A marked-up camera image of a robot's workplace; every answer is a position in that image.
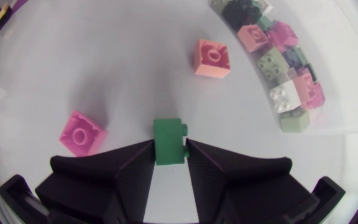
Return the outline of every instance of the white lego brick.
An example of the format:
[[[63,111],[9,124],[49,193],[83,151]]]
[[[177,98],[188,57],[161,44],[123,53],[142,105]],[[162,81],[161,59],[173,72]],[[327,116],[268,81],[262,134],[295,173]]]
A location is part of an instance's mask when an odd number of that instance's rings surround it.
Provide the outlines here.
[[[273,6],[266,0],[255,0],[260,4],[262,15],[266,16],[273,9]]]
[[[274,102],[274,109],[277,113],[294,110],[301,105],[298,92],[292,80],[272,89],[270,97]]]
[[[293,80],[296,77],[298,77],[298,74],[296,73],[295,68],[290,68],[286,72],[282,72],[278,75],[277,82],[279,85],[281,85],[285,82]]]

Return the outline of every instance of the green lego brick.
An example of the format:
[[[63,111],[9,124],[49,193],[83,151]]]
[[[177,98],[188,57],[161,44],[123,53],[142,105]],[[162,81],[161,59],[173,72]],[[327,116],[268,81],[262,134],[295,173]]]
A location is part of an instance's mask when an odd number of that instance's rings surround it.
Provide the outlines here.
[[[316,83],[318,79],[317,79],[316,72],[314,71],[313,66],[311,66],[311,64],[309,63],[309,64],[305,65],[305,68],[309,69],[311,78],[313,79],[313,83]]]
[[[300,47],[294,47],[293,51],[296,53],[296,56],[298,56],[299,61],[303,66],[308,64],[308,60],[306,59],[305,55],[303,54],[303,51]]]
[[[256,24],[259,26],[259,28],[261,30],[263,30],[264,32],[267,32],[271,27],[272,27],[272,21],[270,21],[270,19],[268,19],[268,17],[266,16],[262,16],[257,22]]]
[[[284,56],[276,47],[270,49],[264,56],[257,61],[258,67],[265,74],[265,77],[272,81],[280,74],[286,72],[290,66]]]
[[[280,117],[280,125],[284,133],[301,133],[309,124],[309,111],[301,108],[285,112]]]
[[[155,119],[154,142],[155,162],[157,166],[184,164],[188,151],[183,145],[183,136],[187,136],[187,125],[181,119]]]

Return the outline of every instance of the light pink lego brick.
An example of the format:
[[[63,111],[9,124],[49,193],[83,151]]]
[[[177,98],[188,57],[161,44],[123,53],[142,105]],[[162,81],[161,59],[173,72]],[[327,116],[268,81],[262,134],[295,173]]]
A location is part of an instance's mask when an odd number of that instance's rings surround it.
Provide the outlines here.
[[[248,52],[255,52],[269,43],[268,38],[258,25],[242,26],[237,35]]]
[[[285,52],[284,43],[281,41],[276,32],[270,30],[266,33],[266,37],[270,41],[270,43],[267,44],[267,48],[271,49],[272,47],[276,47],[280,53]]]
[[[97,153],[108,132],[77,110],[71,114],[59,141],[76,157]]]
[[[301,107],[306,110],[312,110],[316,108],[320,108],[324,105],[326,101],[326,97],[324,96],[323,89],[321,88],[320,82],[316,82],[314,84],[314,92],[315,97],[311,99],[309,102],[302,103]]]
[[[307,103],[316,96],[314,91],[313,79],[310,73],[306,73],[293,79],[299,99],[302,103]]]
[[[273,30],[278,34],[284,45],[294,47],[298,44],[298,37],[293,32],[290,25],[277,21],[273,25]]]
[[[224,78],[231,71],[227,46],[210,40],[200,39],[194,50],[196,75]]]

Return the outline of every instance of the pile of lego bricks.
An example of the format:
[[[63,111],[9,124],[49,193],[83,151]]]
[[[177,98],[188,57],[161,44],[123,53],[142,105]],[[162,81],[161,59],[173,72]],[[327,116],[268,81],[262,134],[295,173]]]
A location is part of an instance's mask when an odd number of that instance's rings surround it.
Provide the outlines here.
[[[270,97],[283,132],[301,133],[311,122],[310,111],[322,107],[325,96],[292,28],[266,16],[273,9],[266,0],[212,0],[211,4],[247,51],[260,55],[257,65],[275,86]]]

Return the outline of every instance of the white table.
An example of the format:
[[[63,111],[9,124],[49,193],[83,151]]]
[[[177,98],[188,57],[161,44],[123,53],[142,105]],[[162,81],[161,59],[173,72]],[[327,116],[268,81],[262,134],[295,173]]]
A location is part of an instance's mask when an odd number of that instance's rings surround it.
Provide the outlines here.
[[[225,79],[194,75],[200,38],[227,44]],[[342,105],[331,78],[328,108]],[[0,185],[20,174],[33,190],[52,172],[52,156],[72,156],[58,137],[74,109],[109,131],[101,152],[152,139],[155,118],[181,118],[196,141],[291,158],[291,174],[310,191],[324,175],[341,184],[346,155],[338,133],[348,115],[308,135],[283,134],[264,81],[204,1],[31,0],[0,33]],[[327,111],[329,119],[335,111]],[[197,221],[187,166],[156,167],[145,222]]]

